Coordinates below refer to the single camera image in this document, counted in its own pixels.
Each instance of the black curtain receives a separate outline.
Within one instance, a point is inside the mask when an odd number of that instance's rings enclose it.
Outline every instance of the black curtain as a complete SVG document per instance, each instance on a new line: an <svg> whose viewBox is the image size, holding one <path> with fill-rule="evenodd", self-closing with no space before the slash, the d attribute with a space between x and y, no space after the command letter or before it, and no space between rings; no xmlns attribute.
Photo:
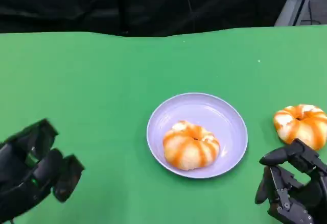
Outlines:
<svg viewBox="0 0 327 224"><path fill-rule="evenodd" d="M286 0L0 0L0 33L168 36L273 26Z"/></svg>

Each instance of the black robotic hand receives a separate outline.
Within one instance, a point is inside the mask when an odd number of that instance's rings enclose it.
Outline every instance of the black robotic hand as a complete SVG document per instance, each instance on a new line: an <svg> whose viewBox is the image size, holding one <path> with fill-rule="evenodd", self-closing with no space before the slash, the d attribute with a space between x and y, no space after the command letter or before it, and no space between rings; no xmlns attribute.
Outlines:
<svg viewBox="0 0 327 224"><path fill-rule="evenodd" d="M84 167L74 155L51 150L57 135L43 119L0 143L0 223L30 210L51 190L60 202L70 197Z"/></svg>
<svg viewBox="0 0 327 224"><path fill-rule="evenodd" d="M266 154L259 161L265 168L255 203L268 199L268 214L285 224L327 223L327 165L318 157L299 139ZM309 175L310 181L303 185L278 166L286 161Z"/></svg>

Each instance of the orange drizzle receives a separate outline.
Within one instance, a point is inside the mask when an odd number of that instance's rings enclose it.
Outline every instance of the orange drizzle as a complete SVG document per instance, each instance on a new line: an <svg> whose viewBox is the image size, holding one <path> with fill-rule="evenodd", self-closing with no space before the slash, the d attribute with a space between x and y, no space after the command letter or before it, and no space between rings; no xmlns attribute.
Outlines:
<svg viewBox="0 0 327 224"><path fill-rule="evenodd" d="M275 129L278 131L282 126L280 123L278 123L277 121L274 120L274 126L275 126Z"/></svg>
<svg viewBox="0 0 327 224"><path fill-rule="evenodd" d="M320 148L323 146L323 135L321 134L321 131L318 127L318 125L316 124L316 122L312 119L305 119L303 120L304 123L306 123L307 125L309 125L312 129L312 141L313 141L313 145L314 145L314 149Z"/></svg>
<svg viewBox="0 0 327 224"><path fill-rule="evenodd" d="M293 120L293 126L291 128L290 134L288 135L288 138L286 139L286 143L291 144L292 141L295 139L298 128L300 127L300 122L298 120Z"/></svg>
<svg viewBox="0 0 327 224"><path fill-rule="evenodd" d="M207 147L209 147L210 149L210 154L211 154L211 158L214 159L216 157L216 149L214 146L212 146L209 142L205 141L203 142L204 145L206 145Z"/></svg>
<svg viewBox="0 0 327 224"><path fill-rule="evenodd" d="M180 163L180 159L181 157L183 156L183 152L184 152L184 149L189 145L189 142L188 142L188 139L185 139L184 142L182 142L179 147L178 147L178 150L177 150L177 153L176 155L174 156L171 164L175 167L178 167L179 166L179 163Z"/></svg>
<svg viewBox="0 0 327 224"><path fill-rule="evenodd" d="M198 148L199 150L199 156L200 156L200 166L204 167L207 163L205 152L200 144L200 141L193 140L193 144Z"/></svg>
<svg viewBox="0 0 327 224"><path fill-rule="evenodd" d="M201 126L195 126L194 128L194 139L200 140L202 136L202 128Z"/></svg>
<svg viewBox="0 0 327 224"><path fill-rule="evenodd" d="M327 118L314 117L315 121L327 123Z"/></svg>
<svg viewBox="0 0 327 224"><path fill-rule="evenodd" d="M166 146L167 142L175 136L185 136L185 132L173 132L172 134L165 136L163 139L163 146Z"/></svg>
<svg viewBox="0 0 327 224"><path fill-rule="evenodd" d="M275 113L275 116L276 115L280 115L280 114L282 114L282 115L292 115L289 111L280 110L280 111L278 111L278 112Z"/></svg>

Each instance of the glazed donut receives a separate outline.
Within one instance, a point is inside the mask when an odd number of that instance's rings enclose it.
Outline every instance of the glazed donut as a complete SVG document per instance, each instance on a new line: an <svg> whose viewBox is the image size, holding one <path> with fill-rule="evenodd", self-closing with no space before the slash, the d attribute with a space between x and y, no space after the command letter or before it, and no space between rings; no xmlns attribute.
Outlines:
<svg viewBox="0 0 327 224"><path fill-rule="evenodd" d="M319 150L326 143L327 116L316 106L288 106L275 113L273 122L280 139L287 144L298 138L312 149Z"/></svg>
<svg viewBox="0 0 327 224"><path fill-rule="evenodd" d="M187 121L173 125L165 134L163 147L166 160L182 170L212 164L220 148L218 140L211 132Z"/></svg>

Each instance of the green tablecloth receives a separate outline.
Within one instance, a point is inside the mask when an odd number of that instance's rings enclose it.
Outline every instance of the green tablecloth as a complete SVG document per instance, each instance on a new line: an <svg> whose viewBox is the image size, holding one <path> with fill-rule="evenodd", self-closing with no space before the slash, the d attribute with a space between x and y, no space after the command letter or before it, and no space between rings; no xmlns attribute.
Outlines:
<svg viewBox="0 0 327 224"><path fill-rule="evenodd" d="M254 204L258 160L281 146L276 110L307 103L327 111L326 36L323 26L168 38L0 35L1 140L47 117L60 133L55 146L86 167L69 201L50 196L16 222L276 223L267 203ZM221 177L179 177L148 150L152 111L184 92L216 95L246 122L247 153Z"/></svg>

